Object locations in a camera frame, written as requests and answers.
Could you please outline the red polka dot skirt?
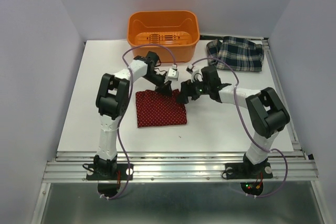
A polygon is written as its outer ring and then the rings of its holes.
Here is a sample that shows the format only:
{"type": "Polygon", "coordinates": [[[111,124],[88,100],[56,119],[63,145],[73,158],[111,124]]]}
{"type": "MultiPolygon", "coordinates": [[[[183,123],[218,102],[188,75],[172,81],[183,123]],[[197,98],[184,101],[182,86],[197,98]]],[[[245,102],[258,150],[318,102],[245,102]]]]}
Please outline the red polka dot skirt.
{"type": "Polygon", "coordinates": [[[135,94],[138,127],[187,124],[185,105],[176,101],[179,93],[175,89],[172,96],[168,97],[152,90],[138,91],[135,94]]]}

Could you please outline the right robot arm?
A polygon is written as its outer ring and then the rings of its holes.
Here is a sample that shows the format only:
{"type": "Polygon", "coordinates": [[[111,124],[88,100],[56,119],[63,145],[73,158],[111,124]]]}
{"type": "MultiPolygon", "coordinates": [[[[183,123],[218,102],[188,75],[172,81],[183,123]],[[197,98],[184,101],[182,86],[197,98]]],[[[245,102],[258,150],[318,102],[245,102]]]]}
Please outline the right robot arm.
{"type": "Polygon", "coordinates": [[[187,67],[191,78],[181,83],[180,93],[176,100],[187,104],[202,95],[222,103],[236,107],[238,115],[241,109],[248,111],[254,134],[248,133],[251,145],[243,156],[241,163],[226,163],[222,173],[224,179],[253,179],[257,176],[272,178],[268,163],[268,154],[272,144],[285,126],[290,116],[281,99],[273,88],[251,90],[238,88],[237,85],[223,83],[215,67],[196,69],[194,65],[187,67]]]}

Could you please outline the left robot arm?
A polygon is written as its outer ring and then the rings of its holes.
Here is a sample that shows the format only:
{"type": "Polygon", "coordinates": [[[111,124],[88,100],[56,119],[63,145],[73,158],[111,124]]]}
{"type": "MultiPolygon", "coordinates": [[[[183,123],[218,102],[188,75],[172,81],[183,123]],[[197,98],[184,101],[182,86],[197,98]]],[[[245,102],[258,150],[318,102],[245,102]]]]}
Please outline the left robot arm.
{"type": "Polygon", "coordinates": [[[120,121],[130,102],[131,86],[140,78],[155,85],[155,92],[172,96],[171,81],[167,74],[158,73],[155,68],[159,56],[150,51],[145,57],[137,56],[128,67],[114,74],[105,73],[98,89],[96,107],[100,115],[100,138],[93,158],[93,173],[106,179],[117,172],[117,133],[120,121]]]}

